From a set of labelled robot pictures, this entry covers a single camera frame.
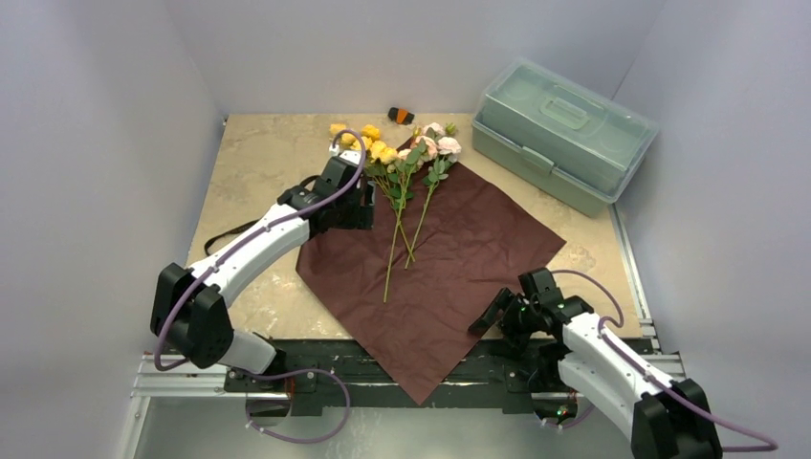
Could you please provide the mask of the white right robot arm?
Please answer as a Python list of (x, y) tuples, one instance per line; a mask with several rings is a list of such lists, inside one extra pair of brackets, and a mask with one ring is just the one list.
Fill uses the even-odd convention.
[(523, 356), (535, 333), (553, 337), (539, 346), (520, 387), (566, 386), (581, 394), (624, 434), (636, 458), (721, 457), (702, 387), (646, 361), (607, 327), (607, 317), (581, 297), (565, 296), (555, 275), (545, 268), (520, 275), (520, 292), (501, 289), (469, 333), (496, 327), (509, 358)]

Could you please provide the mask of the dark red wrapping paper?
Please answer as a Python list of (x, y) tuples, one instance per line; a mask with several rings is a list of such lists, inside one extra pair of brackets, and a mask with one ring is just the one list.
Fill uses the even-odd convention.
[[(496, 170), (494, 161), (464, 144), (458, 164), (432, 195), (408, 269), (398, 243), (387, 303), (395, 224), (387, 202), (377, 206), (373, 229), (331, 229), (307, 242), (296, 273), (319, 315), (302, 322), (302, 335), (351, 338), (386, 361), (436, 346), (440, 363), (478, 339), (468, 327), (498, 291), (516, 290), (522, 273), (548, 265), (565, 246), (563, 237), (493, 184)], [(403, 223), (410, 235), (426, 195), (419, 189), (407, 204)]]

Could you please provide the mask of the yellow fake flower stem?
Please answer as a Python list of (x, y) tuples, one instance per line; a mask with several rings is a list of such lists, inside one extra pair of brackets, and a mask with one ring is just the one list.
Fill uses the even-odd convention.
[(371, 179), (384, 195), (384, 172), (378, 163), (378, 157), (385, 148), (392, 146), (380, 139), (380, 130), (373, 125), (366, 125), (360, 134), (354, 134), (345, 124), (336, 123), (330, 125), (329, 132), (333, 138), (332, 146), (338, 151), (352, 150), (366, 153), (365, 176)]

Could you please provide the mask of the peach fake rose stem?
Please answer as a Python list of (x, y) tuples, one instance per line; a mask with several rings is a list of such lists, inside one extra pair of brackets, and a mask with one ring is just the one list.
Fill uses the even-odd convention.
[(384, 196), (394, 211), (395, 224), (389, 249), (388, 262), (384, 280), (383, 303), (389, 300), (390, 282), (395, 264), (395, 250), (402, 242), (405, 248), (405, 260), (414, 259), (412, 243), (406, 235), (403, 216), (408, 202), (413, 198), (411, 191), (413, 180), (425, 163), (435, 156), (436, 132), (433, 128), (418, 130), (405, 149), (385, 148), (378, 157), (383, 168)]

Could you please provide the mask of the pink fake rose stem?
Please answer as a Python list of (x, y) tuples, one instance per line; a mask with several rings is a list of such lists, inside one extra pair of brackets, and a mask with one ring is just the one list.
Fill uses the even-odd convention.
[(453, 122), (447, 124), (432, 122), (423, 127), (416, 128), (411, 139), (406, 141), (398, 150), (398, 152), (401, 153), (423, 142), (425, 144), (425, 152), (418, 160), (418, 165), (427, 166), (427, 174), (423, 178), (427, 195), (423, 203), (417, 229), (409, 243), (412, 252), (405, 263), (406, 269), (415, 261), (416, 244), (427, 216), (427, 210), (432, 195), (436, 191), (436, 188), (449, 177), (449, 170), (458, 162), (458, 157), (461, 154), (461, 144), (455, 139), (457, 132), (457, 126)]

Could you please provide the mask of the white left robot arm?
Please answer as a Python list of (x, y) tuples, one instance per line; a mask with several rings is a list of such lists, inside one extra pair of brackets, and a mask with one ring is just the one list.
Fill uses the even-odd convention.
[(373, 190), (362, 181), (364, 156), (333, 154), (320, 175), (285, 190), (263, 217), (226, 246), (184, 268), (160, 272), (150, 330), (199, 368), (215, 363), (248, 373), (260, 390), (285, 378), (283, 354), (269, 339), (239, 332), (229, 308), (280, 257), (331, 228), (368, 230)]

